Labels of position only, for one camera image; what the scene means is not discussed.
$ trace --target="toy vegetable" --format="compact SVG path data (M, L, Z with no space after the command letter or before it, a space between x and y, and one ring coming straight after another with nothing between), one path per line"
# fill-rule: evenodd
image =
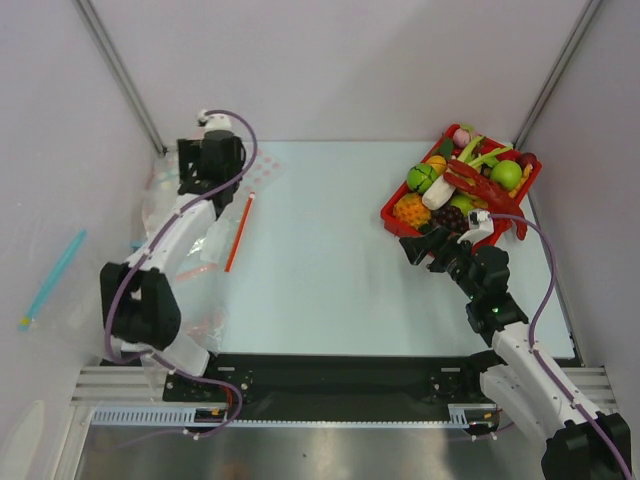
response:
M487 165L490 168L494 168L499 163L502 163L496 157L498 155L502 155L503 153L508 152L509 150L511 150L510 147L495 148L491 150L489 153L480 155L478 158L475 158L467 163L470 167L475 168L478 172L480 171L483 165Z
M476 208L475 205L473 204L473 200L467 197L466 195L454 195L453 197L451 197L451 201L449 202L449 205L458 207L462 212L462 214L465 216L465 218L467 217L467 215L469 215L469 212L471 210Z
M486 201L488 208L494 213L508 213L511 215L518 215L524 217L524 213L515 202L509 197L509 194L505 192L500 186L493 183L491 180L482 176L473 167L456 160L449 162L449 168L452 172L445 172L441 178L444 178L447 182L454 185L459 190L468 192L472 195L477 195L482 200ZM467 177L473 180L473 184L469 183L465 178L457 176L457 173L463 177ZM524 240L527 235L527 225L522 222L517 222L516 236L520 240Z
M449 137L442 137L442 143L440 144L440 148L436 151L436 155L440 155L447 162L451 160L451 155L453 155L453 140Z
M431 219L431 212L420 201L420 195L407 193L393 206L393 216L418 229Z
M522 178L520 165L511 160L503 160L491 170L489 178L499 185L502 185L508 192L516 188Z
M527 164L526 167L524 167L524 172L522 172L522 178L520 178L520 181L514 187L514 189L509 192L509 196L511 198L515 198L516 195L518 194L518 192L520 190L522 190L522 187L524 186L525 182L529 178L529 175L531 175L532 171L533 171L533 165L532 164L529 163L529 164Z
M447 169L447 161L440 155L434 155L426 161L427 165L431 165L438 175L442 175Z
M460 155L458 156L457 161L464 163L471 160L473 150L476 148L478 143L480 143L483 139L484 137L482 135L478 135L477 137L473 138L469 142L469 144L467 144L467 146L464 147L464 150L460 152ZM438 208L442 207L445 203L447 203L447 201L451 198L455 190L456 188L444 179L444 175L441 175L436 179L435 182L433 182L433 185L431 185L427 189L425 194L422 196L422 203L429 210L437 210Z
M460 125L455 132L453 132L453 143L458 148L465 148L473 137L477 136L477 133L473 131L473 127L471 125Z
M536 165L538 163L538 159L535 154L531 152L525 152L520 154L520 156L516 159L518 165L524 169L527 165Z
M433 185L436 178L440 176L440 173L431 166L425 163L419 163L415 167L411 167L407 174L407 186L410 190L418 192L422 195L427 189Z

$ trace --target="white wall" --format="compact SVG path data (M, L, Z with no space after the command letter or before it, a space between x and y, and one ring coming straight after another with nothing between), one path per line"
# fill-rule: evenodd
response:
M36 348L18 321L80 228L98 263L128 251L152 154L71 1L0 2L0 59L0 443L44 399L40 479L82 358Z
M511 139L585 0L94 0L165 142L201 108L264 140Z
M640 2L606 2L526 148L578 340L640 435ZM640 458L636 442L635 458Z

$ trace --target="metal frame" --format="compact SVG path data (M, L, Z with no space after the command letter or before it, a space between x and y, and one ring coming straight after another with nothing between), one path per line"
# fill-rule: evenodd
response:
M615 397L604 368L564 368L571 381L596 403L603 413L617 411ZM162 400L162 386L167 373L143 367L86 367L78 378L77 386L68 412L66 435L62 448L54 462L51 480L75 478L82 459L82 451L96 412L107 412L115 406L121 411L126 407L135 409L148 407L150 411L176 410L182 407L212 408L218 403L180 404ZM466 428L467 412L479 407L491 409L493 404L448 405L448 421L424 422L290 422L239 420L234 427L304 427L304 428ZM121 418L110 423L106 415L101 416L101 425L122 425ZM147 423L150 427L176 426L175 422L163 422L156 417Z
M529 110L516 138L513 140L513 145L516 150L520 150L524 142L527 140L529 133L533 129L536 121L540 117L540 114L549 102L549 98L556 89L558 82L567 71L569 63L574 54L581 45L585 34L589 28L593 25L597 14L600 12L601 7L604 5L604 0L589 0L580 13L580 17L576 21L569 37L560 51L556 62L554 63L549 75L547 76L540 93L538 94L533 106Z
M109 67L132 113L140 122L140 126L149 138L153 148L158 155L165 155L167 148L93 3L91 0L73 0L73 3L98 47L102 59L107 64L107 67Z
M122 61L111 37L109 36L98 12L96 11L91 0L73 0L78 9L88 31L90 32L100 54L112 72L118 86L120 87L127 103L129 104L135 117L140 122L146 136L153 145L153 148L159 155L167 153L166 143L162 141L155 123L144 104L142 97L134 84L131 76ZM600 12L603 0L588 0L580 17L576 21L567 41L565 42L558 59L553 65L547 79L542 86L533 106L528 112L522 126L520 127L513 143L516 148L521 148L530 134L533 126L540 117L540 114L546 107L553 91L558 85L559 80L564 75L568 65L582 43L586 32L592 26L597 14ZM566 310L566 303L560 296L563 309ZM292 365L306 357L290 356ZM420 363L425 359L413 359ZM603 368L565 368L565 373L570 379L594 401L604 413L612 413L617 410L615 398L609 385L606 372ZM114 408L118 408L117 412L127 412L127 408L149 409L149 412L162 412L167 409L180 410L198 407L212 408L214 406L223 405L217 401L205 403L168 403L163 400L163 389L166 385L166 373L161 371L153 371L143 369L142 367L87 367L82 370L78 385L76 387L73 399L71 401L68 412L68 423L66 435L64 436L63 445L54 462L54 469L51 475L52 480L74 478L81 462L82 450L89 432L92 419L96 412L102 413L101 423L109 424L110 421L120 422L118 424L127 423L127 418L118 416L117 414L109 415L109 411L116 412ZM235 426L268 426L268 427L331 427L331 428L367 428L367 427L415 427L415 428L465 428L468 422L465 418L465 411L468 405L460 405L457 403L446 404L445 413L449 417L447 419L437 419L434 421L295 421L295 420L276 420L276 419L260 419L254 417L251 419L243 419L234 422ZM152 415L151 420L147 422L149 426L171 425L175 424L175 419L169 423L167 417L158 414Z

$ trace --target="clear plastic bag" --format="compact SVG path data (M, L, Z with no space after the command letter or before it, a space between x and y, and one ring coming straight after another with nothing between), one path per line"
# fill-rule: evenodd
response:
M28 328L22 329L47 346L72 348L102 358L105 353L100 298L102 263L91 235L84 233L86 237L76 245L77 248L61 252L64 253L61 260L71 254L68 262L60 269L61 260L58 260L53 267L54 286L37 309L38 313L30 319ZM81 234L82 231L76 234L74 241ZM50 279L51 274L43 281L40 293Z
M233 249L249 196L263 192L284 171L284 164L258 151L243 177L233 202L198 238L178 273L169 279L182 315L182 329L199 345L217 354L223 344L229 278L225 266ZM159 159L143 194L142 220L147 235L162 226L171 213L180 186L178 157Z

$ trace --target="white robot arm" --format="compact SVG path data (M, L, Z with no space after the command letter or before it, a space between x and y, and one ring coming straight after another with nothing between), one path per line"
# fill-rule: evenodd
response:
M470 215L472 230L481 218L489 216ZM539 448L545 478L630 478L620 468L630 469L629 426L617 413L600 412L530 335L526 315L507 291L508 254L494 246L474 252L471 242L442 227L400 243L413 265L431 254L429 270L447 272L469 298L469 324L494 355L480 373L482 393Z
M193 243L216 221L232 201L237 183L196 201L237 176L245 162L241 140L232 133L228 116L198 115L204 127L202 140L178 140L180 189L171 212L145 244L122 264L108 263L100 273L105 326L109 308L124 276L141 260L123 298L119 299L111 334L124 341L123 350L158 351L171 365L194 376L202 376L209 352L181 330L180 309L172 282Z

